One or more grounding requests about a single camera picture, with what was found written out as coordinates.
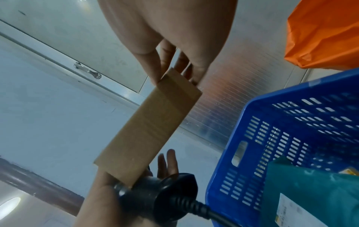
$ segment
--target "metal handle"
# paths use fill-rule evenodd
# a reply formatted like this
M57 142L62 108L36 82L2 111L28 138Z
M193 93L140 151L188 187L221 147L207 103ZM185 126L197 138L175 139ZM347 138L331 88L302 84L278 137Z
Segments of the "metal handle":
M80 62L75 62L74 63L74 67L77 68L77 69L80 69L86 73L89 73L91 74L95 79L101 79L102 75L101 73L98 73L98 72L94 72L94 71L91 71L89 70L88 68L86 68L85 66L81 65Z

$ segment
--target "brown box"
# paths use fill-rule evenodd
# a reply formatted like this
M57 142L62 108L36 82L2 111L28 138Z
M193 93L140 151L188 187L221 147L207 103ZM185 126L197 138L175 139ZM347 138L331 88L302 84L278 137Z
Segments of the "brown box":
M170 69L95 164L133 186L201 95L197 87Z

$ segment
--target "orange plastic bag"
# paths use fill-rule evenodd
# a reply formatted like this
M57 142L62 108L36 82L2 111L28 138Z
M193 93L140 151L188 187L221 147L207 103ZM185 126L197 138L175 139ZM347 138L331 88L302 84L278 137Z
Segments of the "orange plastic bag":
M300 68L359 67L359 0L301 0L287 26L287 61Z

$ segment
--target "blue crate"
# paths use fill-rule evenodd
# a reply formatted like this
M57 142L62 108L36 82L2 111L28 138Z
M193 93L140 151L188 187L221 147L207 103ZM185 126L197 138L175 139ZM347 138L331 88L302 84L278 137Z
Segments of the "blue crate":
M244 149L236 167L232 158ZM281 155L306 168L359 169L359 69L252 99L207 187L207 205L259 226L267 163Z

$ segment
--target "green mailing bag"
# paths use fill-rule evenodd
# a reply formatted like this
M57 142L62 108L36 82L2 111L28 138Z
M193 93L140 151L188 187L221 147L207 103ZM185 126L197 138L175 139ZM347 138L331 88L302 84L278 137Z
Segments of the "green mailing bag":
M297 215L295 224L277 224L280 194L311 215ZM311 222L310 216L317 220ZM359 227L359 177L293 166L280 157L268 164L261 226Z

